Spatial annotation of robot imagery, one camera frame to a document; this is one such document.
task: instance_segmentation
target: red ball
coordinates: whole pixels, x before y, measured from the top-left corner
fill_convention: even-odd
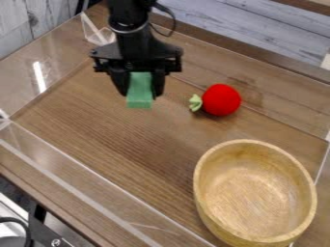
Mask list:
[[[233,114],[241,106],[238,91],[225,84],[213,85],[202,96],[204,110],[216,116]]]

